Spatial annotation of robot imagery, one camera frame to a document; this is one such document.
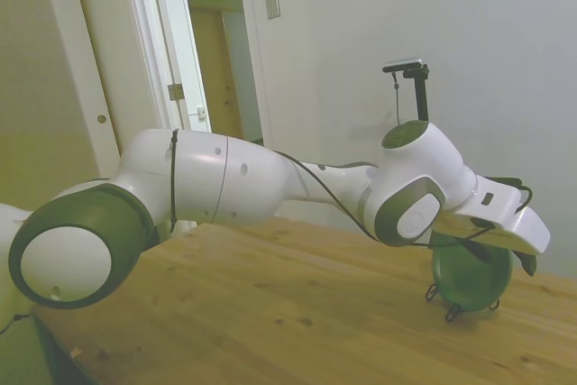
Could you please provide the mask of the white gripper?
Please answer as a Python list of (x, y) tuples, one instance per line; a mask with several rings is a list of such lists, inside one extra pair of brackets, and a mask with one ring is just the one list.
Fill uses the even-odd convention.
[(551, 240), (544, 222), (530, 207), (516, 214), (509, 211), (497, 214), (469, 210), (443, 212), (439, 215), (439, 232), (471, 238), (463, 241), (463, 247), (483, 262), (490, 260), (490, 253), (480, 243), (517, 251), (523, 270), (531, 277), (537, 268), (534, 254), (542, 254)]

